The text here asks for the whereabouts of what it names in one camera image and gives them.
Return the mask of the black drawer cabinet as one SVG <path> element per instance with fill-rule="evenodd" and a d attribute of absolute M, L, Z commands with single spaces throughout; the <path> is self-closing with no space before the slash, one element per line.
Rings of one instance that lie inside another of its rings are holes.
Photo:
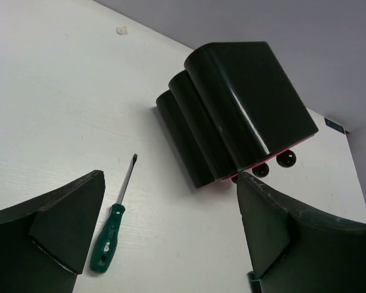
<path fill-rule="evenodd" d="M 267 42 L 199 47 L 156 106 L 196 188 L 257 167 L 318 132 Z"/>

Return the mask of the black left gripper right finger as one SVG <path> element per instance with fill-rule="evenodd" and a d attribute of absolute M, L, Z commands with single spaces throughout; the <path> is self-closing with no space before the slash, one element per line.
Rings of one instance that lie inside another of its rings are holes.
<path fill-rule="evenodd" d="M 366 224 L 309 206 L 249 173 L 237 198 L 253 292 L 366 292 Z"/>

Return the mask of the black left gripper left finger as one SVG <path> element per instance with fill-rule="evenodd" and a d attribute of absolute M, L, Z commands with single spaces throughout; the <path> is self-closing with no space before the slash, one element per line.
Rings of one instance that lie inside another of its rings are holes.
<path fill-rule="evenodd" d="M 0 292 L 72 292 L 105 188 L 103 171 L 94 170 L 0 210 Z"/>

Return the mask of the green handled large screwdriver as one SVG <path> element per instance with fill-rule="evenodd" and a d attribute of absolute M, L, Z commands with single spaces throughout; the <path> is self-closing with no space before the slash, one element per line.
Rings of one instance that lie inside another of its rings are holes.
<path fill-rule="evenodd" d="M 90 270 L 94 273 L 106 273 L 113 260 L 118 245 L 118 233 L 122 217 L 126 210 L 122 202 L 137 158 L 138 155 L 134 154 L 119 192 L 117 202 L 111 205 L 110 214 L 95 241 L 90 258 Z"/>

